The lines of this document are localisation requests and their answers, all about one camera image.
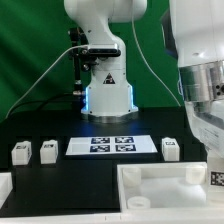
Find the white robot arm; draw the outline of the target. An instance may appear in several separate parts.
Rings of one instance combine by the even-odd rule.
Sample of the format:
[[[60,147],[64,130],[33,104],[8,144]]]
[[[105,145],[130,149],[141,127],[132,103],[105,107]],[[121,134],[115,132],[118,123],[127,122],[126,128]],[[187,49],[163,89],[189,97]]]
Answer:
[[[64,0],[64,8],[88,41],[82,49],[91,82],[82,114],[105,121],[135,113],[126,46],[109,24],[141,18],[147,0]],[[224,158],[224,0],[169,0],[169,12],[190,129]]]

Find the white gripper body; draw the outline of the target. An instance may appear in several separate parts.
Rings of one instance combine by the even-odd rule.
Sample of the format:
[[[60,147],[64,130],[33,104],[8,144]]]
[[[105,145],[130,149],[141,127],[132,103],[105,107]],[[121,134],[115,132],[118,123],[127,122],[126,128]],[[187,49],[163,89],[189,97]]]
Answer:
[[[213,101],[209,112],[196,112],[192,102],[186,102],[185,108],[192,134],[224,158],[224,100]]]

